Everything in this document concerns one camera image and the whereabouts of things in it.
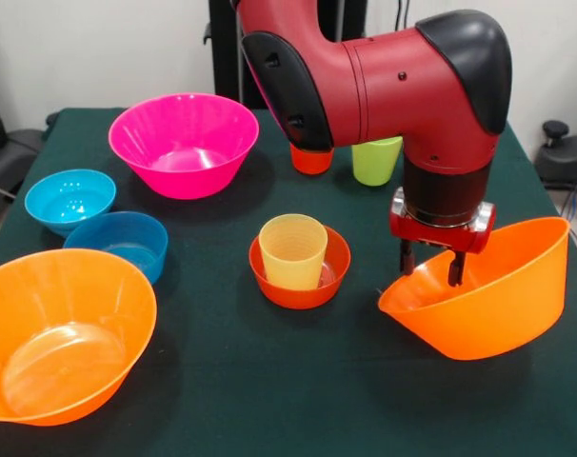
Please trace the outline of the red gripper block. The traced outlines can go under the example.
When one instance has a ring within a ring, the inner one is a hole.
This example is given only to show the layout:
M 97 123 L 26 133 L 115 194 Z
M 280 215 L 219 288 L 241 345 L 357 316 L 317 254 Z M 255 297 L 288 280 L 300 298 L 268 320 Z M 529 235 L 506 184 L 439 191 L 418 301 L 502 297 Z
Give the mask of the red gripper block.
M 415 257 L 411 242 L 428 243 L 454 250 L 454 259 L 448 270 L 448 284 L 452 287 L 463 284 L 466 254 L 479 253 L 489 239 L 489 223 L 483 227 L 473 222 L 464 226 L 446 228 L 425 225 L 410 216 L 392 213 L 389 216 L 390 231 L 400 242 L 400 270 L 411 275 L 415 268 Z

